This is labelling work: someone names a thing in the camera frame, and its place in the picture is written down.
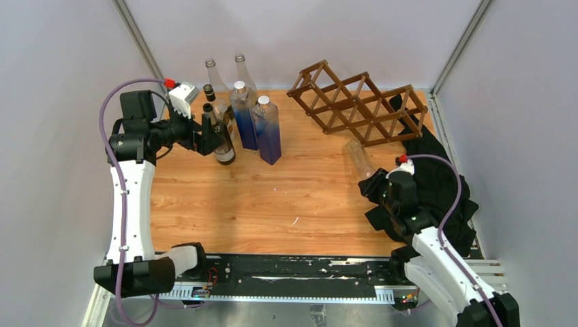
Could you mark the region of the dark green wine bottle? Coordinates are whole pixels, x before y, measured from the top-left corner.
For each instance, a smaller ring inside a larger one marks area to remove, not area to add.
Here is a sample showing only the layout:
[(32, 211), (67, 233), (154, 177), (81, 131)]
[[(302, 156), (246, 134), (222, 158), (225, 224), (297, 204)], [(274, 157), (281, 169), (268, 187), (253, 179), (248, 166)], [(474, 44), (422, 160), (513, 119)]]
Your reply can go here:
[(223, 140), (223, 142), (213, 151), (216, 160), (223, 166), (232, 164), (236, 159), (236, 152), (227, 124), (220, 119), (219, 115), (210, 103), (205, 103), (202, 109), (204, 113), (208, 114), (213, 131)]

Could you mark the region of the blue clear square bottle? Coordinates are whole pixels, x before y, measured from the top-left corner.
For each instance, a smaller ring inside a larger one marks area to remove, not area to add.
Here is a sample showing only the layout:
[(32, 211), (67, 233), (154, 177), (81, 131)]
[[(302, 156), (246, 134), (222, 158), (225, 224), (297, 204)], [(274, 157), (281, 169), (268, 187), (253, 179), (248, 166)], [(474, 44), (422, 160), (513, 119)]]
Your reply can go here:
[(256, 94), (245, 82), (239, 80), (233, 85), (230, 95), (232, 109), (235, 115), (241, 143), (244, 149), (258, 150), (252, 109), (256, 106)]

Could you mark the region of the clear glass bottle gold label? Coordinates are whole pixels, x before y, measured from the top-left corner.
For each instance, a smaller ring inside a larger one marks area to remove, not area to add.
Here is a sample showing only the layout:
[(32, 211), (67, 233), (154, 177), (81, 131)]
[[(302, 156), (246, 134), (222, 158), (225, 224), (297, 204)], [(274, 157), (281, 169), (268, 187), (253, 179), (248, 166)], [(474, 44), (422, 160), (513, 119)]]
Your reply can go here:
[(241, 80), (245, 83), (245, 86), (251, 90), (253, 105), (258, 103), (258, 88), (256, 83), (250, 76), (249, 70), (245, 62), (245, 55), (242, 53), (237, 53), (234, 56), (234, 60), (237, 65), (237, 80)]

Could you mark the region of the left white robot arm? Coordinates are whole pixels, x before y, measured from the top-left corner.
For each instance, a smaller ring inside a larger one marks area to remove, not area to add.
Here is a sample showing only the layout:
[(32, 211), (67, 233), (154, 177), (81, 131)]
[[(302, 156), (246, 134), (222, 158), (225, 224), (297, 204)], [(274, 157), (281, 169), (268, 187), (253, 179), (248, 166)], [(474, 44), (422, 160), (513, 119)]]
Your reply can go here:
[(180, 276), (207, 281), (209, 263), (198, 242), (175, 245), (156, 254), (151, 238), (151, 188), (157, 153), (179, 144), (211, 154), (223, 143), (207, 114), (197, 123), (191, 104), (198, 90), (171, 90), (168, 119), (158, 120), (155, 92), (131, 91), (120, 96), (122, 117), (106, 136), (114, 187), (112, 240), (106, 263), (93, 270), (94, 281), (120, 298), (168, 293)]

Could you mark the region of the clear bottle black cap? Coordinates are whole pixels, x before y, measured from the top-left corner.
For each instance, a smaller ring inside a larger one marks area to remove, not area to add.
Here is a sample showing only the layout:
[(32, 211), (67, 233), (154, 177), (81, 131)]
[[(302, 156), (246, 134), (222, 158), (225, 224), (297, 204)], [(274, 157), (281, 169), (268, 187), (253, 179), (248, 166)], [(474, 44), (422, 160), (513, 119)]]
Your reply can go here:
[(231, 105), (228, 105), (224, 99), (216, 96), (211, 84), (205, 84), (203, 91), (207, 101), (212, 105), (215, 115), (227, 125), (230, 137), (233, 139), (234, 132), (234, 112)]

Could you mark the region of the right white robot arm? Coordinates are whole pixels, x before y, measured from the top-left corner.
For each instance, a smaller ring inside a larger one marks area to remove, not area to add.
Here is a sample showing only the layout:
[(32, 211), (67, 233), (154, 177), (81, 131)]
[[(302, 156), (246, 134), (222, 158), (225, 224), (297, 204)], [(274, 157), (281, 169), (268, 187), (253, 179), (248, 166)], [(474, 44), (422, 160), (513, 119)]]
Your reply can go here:
[(376, 204), (368, 219), (389, 221), (391, 232), (405, 242), (390, 256), (394, 282), (411, 282), (423, 290), (451, 326), (520, 326), (514, 297), (499, 293), (474, 272), (419, 204), (412, 172), (380, 168), (364, 173), (358, 186), (361, 195)]

